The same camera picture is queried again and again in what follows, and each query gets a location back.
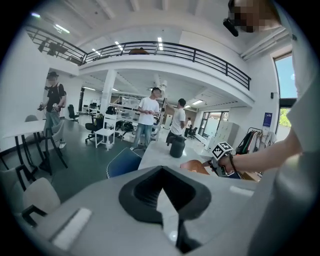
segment shoe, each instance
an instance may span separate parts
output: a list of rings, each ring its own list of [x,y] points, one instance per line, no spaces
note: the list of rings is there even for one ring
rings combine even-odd
[[[65,146],[66,146],[66,142],[61,142],[60,143],[60,146],[59,146],[59,149],[63,149]]]

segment sky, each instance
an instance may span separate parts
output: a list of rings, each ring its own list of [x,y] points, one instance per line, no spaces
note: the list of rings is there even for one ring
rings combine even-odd
[[[297,98],[292,56],[277,60],[275,66],[279,77],[280,98]]]

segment window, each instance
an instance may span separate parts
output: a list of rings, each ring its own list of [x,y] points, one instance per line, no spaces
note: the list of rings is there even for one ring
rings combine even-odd
[[[203,113],[198,134],[207,139],[209,136],[215,136],[220,121],[226,122],[229,119],[229,112],[205,112]]]
[[[297,100],[297,89],[295,86],[295,72],[292,63],[292,53],[289,52],[274,59],[279,83],[279,117],[276,128],[276,140],[284,140],[290,131],[291,123],[287,118],[291,107]]]

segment white shirt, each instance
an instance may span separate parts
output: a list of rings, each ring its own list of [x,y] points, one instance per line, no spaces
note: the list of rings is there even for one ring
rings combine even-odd
[[[185,121],[185,120],[186,120],[185,110],[183,108],[175,109],[170,131],[174,135],[181,135],[182,134],[181,121]]]
[[[190,128],[190,125],[192,125],[191,120],[189,120],[189,121],[186,123],[186,128],[189,129],[189,128]]]
[[[139,103],[139,107],[142,108],[142,110],[153,111],[155,113],[159,112],[159,103],[155,99],[150,99],[149,97],[143,98]],[[152,126],[154,124],[154,115],[140,113],[138,123]]]
[[[291,35],[292,62],[298,98],[287,114],[302,150],[320,149],[320,66],[307,38],[289,14],[274,3],[283,27]]]

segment cap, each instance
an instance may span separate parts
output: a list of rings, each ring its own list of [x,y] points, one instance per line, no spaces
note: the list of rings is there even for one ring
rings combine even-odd
[[[56,72],[52,71],[52,72],[49,72],[49,73],[48,73],[46,79],[48,79],[48,78],[54,78],[54,77],[58,77],[58,76],[59,76],[59,75],[58,75]]]

